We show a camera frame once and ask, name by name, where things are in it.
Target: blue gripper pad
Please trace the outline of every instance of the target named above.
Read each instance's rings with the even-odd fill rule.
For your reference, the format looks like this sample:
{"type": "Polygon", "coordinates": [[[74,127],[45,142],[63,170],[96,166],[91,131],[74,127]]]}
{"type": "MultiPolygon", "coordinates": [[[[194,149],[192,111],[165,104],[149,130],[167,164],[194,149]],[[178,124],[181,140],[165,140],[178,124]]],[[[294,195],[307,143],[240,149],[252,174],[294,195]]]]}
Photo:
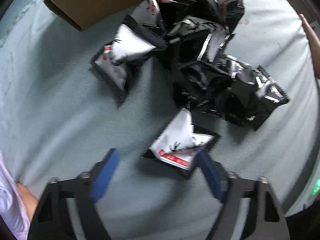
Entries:
{"type": "Polygon", "coordinates": [[[196,155],[196,166],[200,167],[214,198],[223,203],[228,190],[228,176],[220,163],[213,161],[205,150],[196,155]]]}
{"type": "Polygon", "coordinates": [[[94,203],[103,197],[109,182],[119,163],[119,152],[116,149],[110,149],[102,162],[99,162],[92,169],[92,190],[91,198],[94,203]]]}

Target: snack packet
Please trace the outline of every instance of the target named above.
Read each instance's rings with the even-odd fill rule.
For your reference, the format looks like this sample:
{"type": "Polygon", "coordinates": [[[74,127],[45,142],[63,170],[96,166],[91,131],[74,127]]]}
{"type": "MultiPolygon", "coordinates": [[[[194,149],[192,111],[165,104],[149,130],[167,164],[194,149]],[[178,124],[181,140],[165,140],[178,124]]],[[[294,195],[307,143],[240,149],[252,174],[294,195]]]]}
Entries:
{"type": "Polygon", "coordinates": [[[209,130],[195,127],[190,111],[184,108],[153,142],[145,157],[153,155],[161,162],[191,171],[196,154],[203,147],[210,150],[219,137],[209,130]]]}
{"type": "Polygon", "coordinates": [[[219,6],[215,0],[194,0],[192,16],[220,23],[219,6]]]}
{"type": "Polygon", "coordinates": [[[195,61],[179,65],[174,98],[180,94],[184,100],[175,100],[178,107],[188,105],[257,130],[278,106],[289,102],[261,66],[254,69],[232,56],[219,57],[213,64],[195,61]]]}
{"type": "Polygon", "coordinates": [[[161,37],[192,13],[192,0],[144,0],[131,14],[138,23],[161,37]]]}
{"type": "Polygon", "coordinates": [[[217,0],[219,5],[219,19],[222,24],[233,33],[240,19],[244,15],[243,0],[217,0]]]}
{"type": "Polygon", "coordinates": [[[171,58],[171,51],[174,43],[180,44],[179,63],[207,58],[213,62],[221,43],[227,37],[227,32],[220,24],[212,21],[188,16],[166,35],[165,39],[169,43],[167,57],[171,58]]]}
{"type": "Polygon", "coordinates": [[[113,42],[92,59],[92,65],[107,81],[122,103],[135,82],[140,67],[154,50],[165,50],[166,42],[127,15],[113,42]]]}

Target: light blue fabric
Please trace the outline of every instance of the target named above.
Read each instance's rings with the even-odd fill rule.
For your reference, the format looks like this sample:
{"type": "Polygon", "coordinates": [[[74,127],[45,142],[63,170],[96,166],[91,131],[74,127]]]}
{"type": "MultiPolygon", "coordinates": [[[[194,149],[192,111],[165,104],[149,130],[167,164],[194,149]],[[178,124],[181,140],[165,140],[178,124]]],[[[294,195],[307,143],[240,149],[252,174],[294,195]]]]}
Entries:
{"type": "MultiPolygon", "coordinates": [[[[263,65],[291,102],[256,132],[196,111],[193,120],[221,135],[211,151],[215,160],[245,178],[268,177],[288,209],[319,152],[319,99],[310,50],[286,0],[244,3],[246,13],[227,53],[263,65]]],[[[39,196],[50,177],[73,178],[108,149],[118,148],[119,167],[97,204],[111,237],[202,240],[220,208],[203,175],[197,170],[184,180],[140,157],[177,113],[161,65],[154,59],[143,65],[120,107],[90,65],[131,11],[80,33],[42,0],[25,8],[0,49],[0,150],[14,179],[39,196]]]]}
{"type": "Polygon", "coordinates": [[[32,0],[14,0],[0,20],[0,39],[2,39],[15,21],[17,14],[32,0]]]}

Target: human hand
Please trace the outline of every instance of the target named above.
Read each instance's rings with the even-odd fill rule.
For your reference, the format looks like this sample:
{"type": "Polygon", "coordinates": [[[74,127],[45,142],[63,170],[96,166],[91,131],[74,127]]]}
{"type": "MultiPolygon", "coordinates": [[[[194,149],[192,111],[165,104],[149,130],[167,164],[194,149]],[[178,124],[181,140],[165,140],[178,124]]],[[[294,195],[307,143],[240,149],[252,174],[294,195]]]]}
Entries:
{"type": "Polygon", "coordinates": [[[316,78],[320,78],[320,40],[317,34],[314,32],[307,19],[303,14],[299,15],[302,21],[302,27],[307,35],[310,45],[311,58],[313,63],[313,69],[316,78]]]}
{"type": "Polygon", "coordinates": [[[29,220],[31,221],[38,205],[38,199],[22,184],[17,183],[17,187],[21,192],[21,200],[26,207],[29,220]]]}

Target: green light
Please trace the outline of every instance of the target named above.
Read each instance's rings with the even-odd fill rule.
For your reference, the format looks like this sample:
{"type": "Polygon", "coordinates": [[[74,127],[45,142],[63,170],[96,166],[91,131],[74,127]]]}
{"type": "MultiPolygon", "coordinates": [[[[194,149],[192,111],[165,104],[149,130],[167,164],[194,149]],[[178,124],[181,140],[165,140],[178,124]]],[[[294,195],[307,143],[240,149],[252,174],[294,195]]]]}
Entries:
{"type": "Polygon", "coordinates": [[[320,179],[316,181],[315,187],[313,188],[313,191],[311,192],[311,196],[315,196],[320,191],[320,179]]]}

